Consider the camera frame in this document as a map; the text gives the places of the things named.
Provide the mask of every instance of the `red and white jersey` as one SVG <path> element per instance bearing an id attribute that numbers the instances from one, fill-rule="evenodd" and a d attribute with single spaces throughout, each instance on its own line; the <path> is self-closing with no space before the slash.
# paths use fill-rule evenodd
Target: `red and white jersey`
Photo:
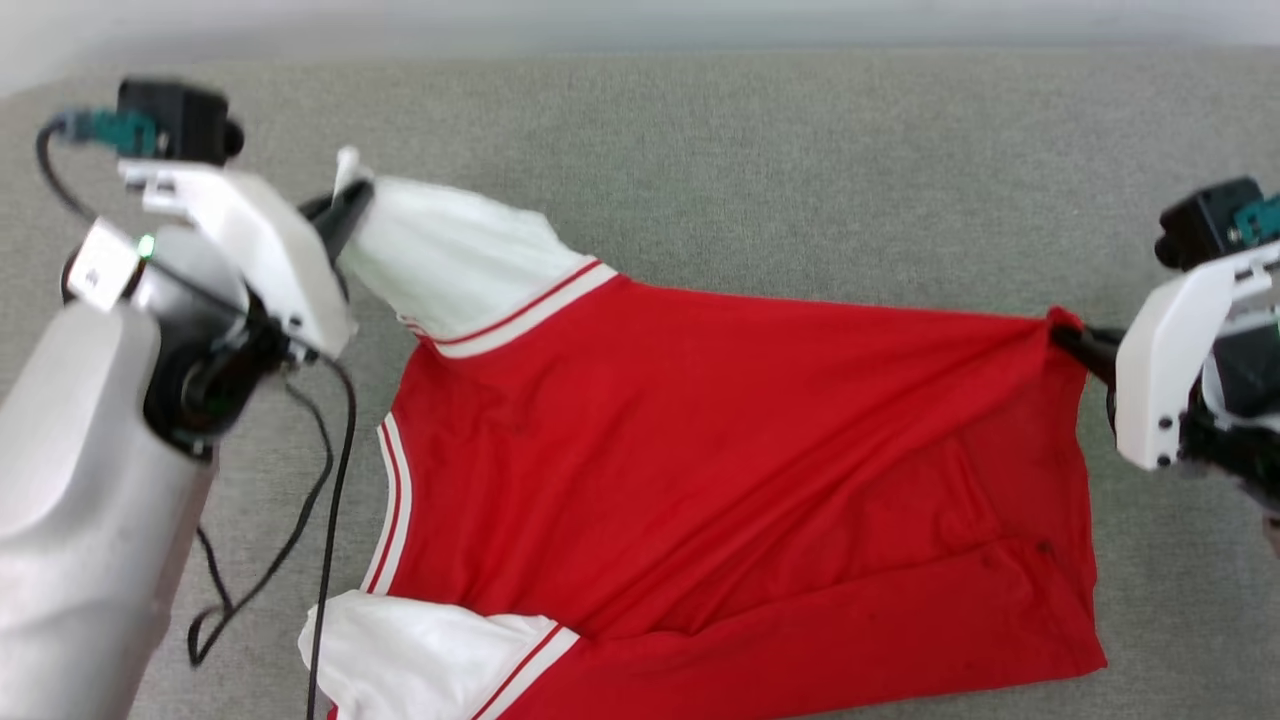
<path id="1" fill-rule="evenodd" d="M 339 717 L 790 717 L 1105 665 L 1066 313 L 653 287 L 378 183 L 343 261 L 420 345 L 328 607 Z"/>

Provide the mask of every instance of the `black cable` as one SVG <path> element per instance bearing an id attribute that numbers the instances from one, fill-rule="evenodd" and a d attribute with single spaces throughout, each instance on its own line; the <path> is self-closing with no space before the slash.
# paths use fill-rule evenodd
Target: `black cable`
<path id="1" fill-rule="evenodd" d="M 214 580 L 214 587 L 218 588 L 219 598 L 221 605 L 210 606 L 201 610 L 198 615 L 191 621 L 187 628 L 187 660 L 191 662 L 192 667 L 200 667 L 209 656 L 209 651 L 214 648 L 214 643 L 221 637 L 223 630 L 230 625 L 236 615 L 239 614 L 266 584 L 271 582 L 271 578 L 280 570 L 284 561 L 288 560 L 289 553 L 293 552 L 293 547 L 302 538 L 302 532 L 306 530 L 307 523 L 311 520 L 311 511 L 315 509 L 316 500 L 320 497 L 320 491 L 324 488 L 325 483 L 329 480 L 329 473 L 333 471 L 333 443 L 329 441 L 329 428 L 325 425 L 324 416 L 320 414 L 320 407 L 316 406 L 315 401 L 307 397 L 302 391 L 294 388 L 293 386 L 285 384 L 285 392 L 289 393 L 293 400 L 300 402 L 302 406 L 311 413 L 311 416 L 316 421 L 316 428 L 320 429 L 320 439 L 324 442 L 324 470 L 320 471 L 320 478 L 311 486 L 311 491 L 307 492 L 306 500 L 302 501 L 302 509 L 298 511 L 298 520 L 293 525 L 293 532 L 289 533 L 284 546 L 276 552 L 275 559 L 268 566 L 262 577 L 259 578 L 253 588 L 239 601 L 232 602 L 230 593 L 227 592 L 227 585 L 223 583 L 221 573 L 218 568 L 218 557 L 214 552 L 212 543 L 209 541 L 209 536 L 205 534 L 204 529 L 197 530 L 196 537 L 200 539 L 200 544 L 205 548 L 205 561 L 209 565 L 209 575 Z M 220 615 L 218 624 L 214 625 L 212 632 L 209 638 L 201 644 L 200 630 L 205 621 L 215 615 Z"/>
<path id="2" fill-rule="evenodd" d="M 54 191 L 54 195 L 63 204 L 63 206 L 92 225 L 97 222 L 97 213 L 91 210 L 88 205 L 81 202 L 81 200 L 76 197 L 76 195 L 73 195 L 65 184 L 63 184 L 63 181 L 58 177 L 58 172 L 54 170 L 54 163 L 49 156 L 50 140 L 52 140 L 55 135 L 61 135 L 65 129 L 67 124 L 61 118 L 55 118 L 45 127 L 40 128 L 40 132 L 36 135 L 36 163 L 40 165 L 40 174 L 45 178 L 45 183 Z"/>
<path id="3" fill-rule="evenodd" d="M 63 202 L 63 205 L 65 205 L 68 210 L 70 210 L 73 214 L 83 219 L 86 223 L 93 224 L 95 222 L 97 222 L 97 213 L 90 210 L 87 205 L 81 202 L 67 188 L 67 186 L 63 184 L 61 179 L 58 177 L 58 172 L 54 170 L 52 163 L 50 161 L 49 158 L 50 140 L 52 138 L 54 135 L 64 131 L 65 131 L 65 124 L 64 120 L 61 119 L 55 119 L 49 124 L 46 124 L 44 128 L 41 128 L 40 133 L 36 136 L 36 160 L 40 164 L 40 170 L 45 178 L 45 182 L 49 183 L 49 187 L 54 191 L 54 195 L 58 196 L 58 199 Z M 232 313 L 237 316 L 244 318 L 246 322 L 271 324 L 271 322 L 268 319 L 253 316 L 250 313 L 232 305 L 230 302 L 205 290 L 198 283 L 186 278 L 182 273 L 174 270 L 173 268 L 166 266 L 164 263 L 156 261 L 154 258 L 147 260 L 146 264 L 147 266 L 154 268 L 155 270 L 165 274 L 166 277 L 169 277 L 169 279 L 183 286 L 186 290 L 191 291 L 202 300 L 218 307 L 221 307 L 223 310 Z M 328 600 L 326 596 L 329 594 L 329 578 L 332 575 L 332 569 L 333 569 L 333 551 L 334 546 L 337 544 L 337 534 L 338 534 L 338 507 L 342 501 L 342 488 L 347 477 L 347 465 L 351 460 L 351 448 L 355 445 L 356 439 L 356 410 L 357 410 L 356 387 L 351 382 L 351 375 L 347 373 L 347 369 L 343 368 L 342 364 L 339 364 L 335 359 L 325 355 L 324 352 L 320 352 L 319 350 L 316 350 L 315 347 L 312 347 L 310 343 L 307 343 L 301 338 L 293 337 L 283 331 L 280 332 L 292 342 L 296 342 L 305 350 L 312 352 L 315 357 L 319 359 L 320 363 L 323 363 L 330 370 L 333 370 L 333 373 L 338 375 L 338 379 L 342 382 L 343 389 L 347 393 L 347 430 L 343 437 L 342 452 L 338 460 L 338 475 L 337 478 L 334 478 L 334 484 L 333 484 L 333 502 L 330 503 L 329 507 L 329 523 L 325 532 L 324 562 L 320 568 L 320 593 L 319 593 L 319 600 L 316 601 L 315 637 L 311 644 L 311 673 L 307 682 L 307 720 L 312 720 L 315 717 L 317 673 L 320 670 L 320 662 L 319 662 L 320 637 L 321 633 L 324 632 L 324 611 Z M 216 565 L 218 565 L 216 556 L 214 555 L 212 544 L 209 542 L 209 536 L 202 529 L 197 528 L 196 536 L 200 539 L 201 544 L 205 547 L 205 559 L 206 561 L 209 561 L 210 574 L 212 575 L 215 588 L 218 588 L 219 600 L 221 601 L 221 605 L 212 609 L 206 609 L 204 612 L 197 615 L 196 619 L 192 621 L 192 626 L 188 629 L 187 633 L 188 659 L 196 657 L 198 655 L 200 661 L 201 662 L 204 661 L 205 656 L 212 648 L 212 644 L 216 642 L 218 637 L 225 629 L 229 616 L 237 614 L 239 609 L 242 609 L 248 602 L 248 600 L 252 600 L 252 597 L 256 596 L 262 587 L 265 587 L 266 582 L 270 580 L 270 577 L 274 575 L 276 570 L 279 570 L 279 565 L 284 562 L 284 557 L 288 556 L 288 552 L 292 551 L 293 544 L 297 543 L 296 536 L 301 536 L 302 528 L 305 528 L 306 521 L 310 519 L 311 510 L 315 506 L 315 501 L 319 497 L 319 492 L 323 488 L 324 482 L 328 479 L 328 473 L 329 469 L 332 468 L 333 448 L 332 445 L 329 443 L 328 429 L 324 427 L 324 420 L 320 419 L 319 411 L 315 410 L 315 405 L 310 402 L 310 398 L 306 398 L 305 402 L 307 404 L 308 409 L 312 409 L 316 413 L 316 419 L 321 428 L 321 434 L 325 438 L 325 455 L 326 455 L 325 473 L 324 475 L 321 475 L 320 480 L 317 480 L 316 484 L 311 488 L 311 492 L 307 493 L 307 500 L 303 502 L 302 512 L 300 512 L 298 525 L 294 528 L 294 534 L 291 536 L 289 541 L 285 543 L 285 548 L 282 548 L 282 552 L 276 555 L 276 559 L 268 569 L 266 575 L 264 575 L 264 578 L 259 580 L 259 585 L 255 585 L 255 588 L 250 591 L 250 594 L 246 597 L 246 600 L 241 601 L 238 606 L 230 606 L 229 615 L 218 624 L 214 633 L 210 635 L 209 641 L 205 643 L 202 648 L 198 647 L 198 642 L 193 639 L 197 638 L 198 635 L 200 625 L 204 623 L 205 619 L 211 616 L 214 612 L 227 609 L 229 605 L 228 601 L 230 598 L 230 594 L 227 592 L 225 583 L 221 582 L 221 574 L 216 571 Z"/>

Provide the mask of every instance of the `white stripe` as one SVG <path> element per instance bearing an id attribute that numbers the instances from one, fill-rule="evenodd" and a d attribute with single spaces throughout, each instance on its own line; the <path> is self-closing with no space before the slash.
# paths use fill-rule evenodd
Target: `white stripe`
<path id="1" fill-rule="evenodd" d="M 445 357 L 468 357 L 471 355 L 480 355 L 481 352 L 489 352 L 490 350 L 502 347 L 503 345 L 507 345 L 517 337 L 536 328 L 543 323 L 543 320 L 550 318 L 556 313 L 559 313 L 579 297 L 582 297 L 584 295 L 609 282 L 617 274 L 617 270 L 609 268 L 608 265 L 596 265 L 582 273 L 567 286 L 556 291 L 556 293 L 550 297 L 545 297 L 538 305 L 525 310 L 525 313 L 518 315 L 516 319 L 504 323 L 480 337 L 451 345 L 436 345 L 435 347 L 440 351 L 440 355 Z"/>
<path id="2" fill-rule="evenodd" d="M 392 454 L 399 468 L 401 511 L 396 518 L 396 533 L 390 538 L 390 550 L 387 552 L 383 574 L 378 578 L 378 585 L 369 591 L 371 594 L 387 594 L 392 585 L 392 578 L 396 577 L 396 568 L 399 565 L 399 556 L 404 552 L 410 509 L 413 506 L 413 478 L 408 471 L 408 460 L 404 457 L 404 446 L 401 443 L 399 427 L 396 424 L 394 415 L 387 415 L 387 434 L 392 438 Z"/>
<path id="3" fill-rule="evenodd" d="M 365 571 L 365 579 L 360 583 L 360 589 L 369 592 L 369 583 L 374 582 L 374 573 L 378 571 L 378 564 L 383 560 L 383 551 L 387 548 L 387 536 L 392 532 L 392 512 L 396 511 L 396 493 L 399 488 L 396 483 L 396 469 L 392 466 L 390 448 L 387 446 L 387 439 L 383 437 L 383 427 L 387 425 L 384 420 L 381 425 L 378 427 L 378 450 L 383 452 L 383 468 L 387 469 L 387 512 L 383 515 L 383 533 L 378 537 L 378 546 L 374 547 L 374 559 L 369 562 L 369 570 Z"/>
<path id="4" fill-rule="evenodd" d="M 576 642 L 577 633 L 562 626 L 561 632 L 549 643 L 543 646 L 532 660 L 520 669 L 520 674 L 502 689 L 502 693 L 493 701 L 493 705 L 485 708 L 476 720 L 497 720 L 500 717 L 516 702 L 516 698 L 532 687 L 534 682 L 568 652 L 568 648 L 573 647 Z"/>

